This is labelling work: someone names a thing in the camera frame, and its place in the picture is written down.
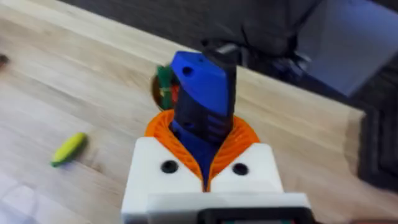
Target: red object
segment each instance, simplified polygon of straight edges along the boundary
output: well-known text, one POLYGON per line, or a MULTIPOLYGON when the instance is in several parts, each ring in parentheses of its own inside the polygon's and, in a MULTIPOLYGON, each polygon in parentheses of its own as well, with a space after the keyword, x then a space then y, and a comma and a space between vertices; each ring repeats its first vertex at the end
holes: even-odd
POLYGON ((172 85, 172 103, 175 105, 178 100, 178 91, 180 91, 179 85, 172 85))

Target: screw hole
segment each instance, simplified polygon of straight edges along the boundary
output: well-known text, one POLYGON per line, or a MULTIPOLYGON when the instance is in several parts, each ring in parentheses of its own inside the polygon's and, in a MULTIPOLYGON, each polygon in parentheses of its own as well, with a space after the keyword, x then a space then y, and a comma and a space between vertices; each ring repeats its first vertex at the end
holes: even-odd
POLYGON ((249 168, 242 163, 235 164, 232 170, 236 175, 247 175, 249 173, 249 168))
POLYGON ((192 75, 192 72, 193 72, 193 69, 190 68, 190 67, 183 67, 183 68, 182 68, 182 73, 183 73, 185 76, 190 76, 190 75, 192 75))
POLYGON ((160 169, 166 174, 173 174, 178 170, 178 164, 175 161, 165 161, 160 169))

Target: wood grain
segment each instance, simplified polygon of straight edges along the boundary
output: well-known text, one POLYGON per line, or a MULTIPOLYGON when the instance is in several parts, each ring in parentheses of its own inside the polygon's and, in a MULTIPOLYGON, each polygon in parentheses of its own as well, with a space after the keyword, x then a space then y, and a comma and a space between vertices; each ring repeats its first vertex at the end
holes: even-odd
MULTIPOLYGON (((191 49, 54 0, 0 0, 0 28, 0 223, 119 223, 134 142, 159 112, 155 66, 191 49), (50 167, 78 131, 84 155, 50 167)), ((320 221, 398 217, 396 195, 353 174, 361 111, 243 68, 237 88, 236 114, 320 221)))

